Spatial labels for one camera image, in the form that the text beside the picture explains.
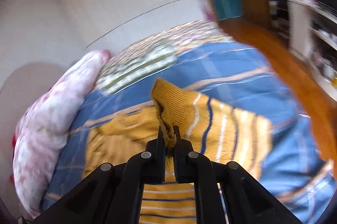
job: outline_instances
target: wooden floor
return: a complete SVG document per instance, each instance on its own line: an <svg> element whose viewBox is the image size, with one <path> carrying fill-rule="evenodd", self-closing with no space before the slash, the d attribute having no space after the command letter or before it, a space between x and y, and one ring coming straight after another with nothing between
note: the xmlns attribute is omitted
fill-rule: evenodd
<svg viewBox="0 0 337 224"><path fill-rule="evenodd" d="M260 50L269 59L280 78L293 90L312 119L313 133L321 150L321 157L332 158L335 161L336 177L335 102L313 81L306 66L290 54L272 32L250 24L242 18L225 20L219 25L236 41Z"/></svg>

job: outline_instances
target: silver rivet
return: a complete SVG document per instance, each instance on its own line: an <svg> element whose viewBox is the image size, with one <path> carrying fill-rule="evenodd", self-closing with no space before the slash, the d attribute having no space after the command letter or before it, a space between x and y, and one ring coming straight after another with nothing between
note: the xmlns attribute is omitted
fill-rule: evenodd
<svg viewBox="0 0 337 224"><path fill-rule="evenodd" d="M199 153L192 151L188 153L188 156L190 158L197 158L199 156Z"/></svg>
<svg viewBox="0 0 337 224"><path fill-rule="evenodd" d="M227 165L228 165L229 168L231 168L233 170L239 168L239 164L235 161L230 161L230 162L227 163Z"/></svg>
<svg viewBox="0 0 337 224"><path fill-rule="evenodd" d="M150 158L151 157L151 153L150 152L142 152L140 156L142 158Z"/></svg>
<svg viewBox="0 0 337 224"><path fill-rule="evenodd" d="M109 163L104 163L104 164L101 165L101 170L104 171L104 172L106 172L110 169L111 169L111 164L109 164Z"/></svg>

